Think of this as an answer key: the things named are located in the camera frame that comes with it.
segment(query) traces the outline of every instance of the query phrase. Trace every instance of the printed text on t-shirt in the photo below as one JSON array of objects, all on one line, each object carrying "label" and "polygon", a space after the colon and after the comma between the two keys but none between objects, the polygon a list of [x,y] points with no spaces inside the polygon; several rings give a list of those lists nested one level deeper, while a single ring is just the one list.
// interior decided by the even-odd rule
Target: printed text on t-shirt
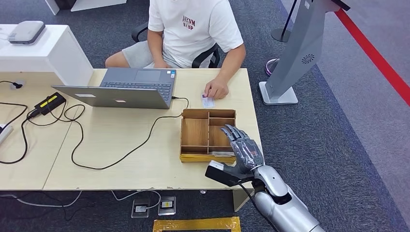
[{"label": "printed text on t-shirt", "polygon": [[182,17],[182,23],[184,27],[192,30],[195,27],[195,20],[186,17],[185,15]]}]

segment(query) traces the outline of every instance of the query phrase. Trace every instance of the metal stand base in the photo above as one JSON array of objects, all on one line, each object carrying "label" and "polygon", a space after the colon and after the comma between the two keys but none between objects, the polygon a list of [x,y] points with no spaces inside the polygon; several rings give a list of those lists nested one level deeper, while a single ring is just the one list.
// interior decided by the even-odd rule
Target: metal stand base
[{"label": "metal stand base", "polygon": [[290,87],[282,96],[277,99],[269,99],[268,92],[265,87],[266,81],[259,82],[259,91],[265,105],[291,105],[297,104],[298,100],[292,87]]},{"label": "metal stand base", "polygon": [[289,41],[289,37],[291,36],[291,32],[289,30],[285,30],[285,33],[282,36],[283,30],[285,28],[278,28],[278,29],[273,29],[270,32],[270,35],[272,36],[272,38],[274,38],[275,40],[279,41],[279,42],[284,42],[286,43],[287,41]]}]

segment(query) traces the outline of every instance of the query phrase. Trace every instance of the wooden organizer box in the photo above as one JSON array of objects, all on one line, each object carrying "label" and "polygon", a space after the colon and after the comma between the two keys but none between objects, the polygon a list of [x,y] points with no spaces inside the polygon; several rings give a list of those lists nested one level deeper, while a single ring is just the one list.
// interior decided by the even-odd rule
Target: wooden organizer box
[{"label": "wooden organizer box", "polygon": [[182,162],[233,163],[235,157],[210,155],[210,152],[233,152],[225,133],[225,124],[235,126],[235,110],[185,109],[182,112],[181,150]]}]

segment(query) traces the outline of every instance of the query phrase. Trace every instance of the red stripe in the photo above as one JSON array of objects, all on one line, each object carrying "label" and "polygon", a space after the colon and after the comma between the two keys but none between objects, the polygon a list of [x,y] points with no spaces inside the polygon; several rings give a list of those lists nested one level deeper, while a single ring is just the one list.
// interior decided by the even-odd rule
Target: red stripe
[{"label": "red stripe", "polygon": [[372,60],[374,65],[380,70],[388,82],[393,86],[397,93],[410,106],[410,87],[390,66],[390,64],[381,56],[377,49],[370,43],[366,36],[353,23],[343,9],[335,12],[343,25],[347,28],[356,42],[361,46],[363,51]]}]

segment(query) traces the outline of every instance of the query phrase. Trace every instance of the robot finger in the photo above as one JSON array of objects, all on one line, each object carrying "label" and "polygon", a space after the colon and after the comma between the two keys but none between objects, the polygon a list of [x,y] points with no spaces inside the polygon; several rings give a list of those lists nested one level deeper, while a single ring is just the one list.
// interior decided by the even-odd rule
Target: robot finger
[{"label": "robot finger", "polygon": [[239,139],[241,137],[239,130],[236,127],[233,127],[231,125],[226,124],[225,125],[232,133],[232,136],[235,138],[235,140]]},{"label": "robot finger", "polygon": [[232,134],[231,134],[227,129],[225,129],[224,127],[221,127],[220,130],[225,133],[225,135],[226,135],[226,137],[228,137],[229,141],[233,142],[233,141],[236,140],[236,139],[232,136]]},{"label": "robot finger", "polygon": [[239,130],[239,132],[241,132],[242,138],[244,138],[244,139],[249,139],[249,135],[246,134],[243,130]]}]

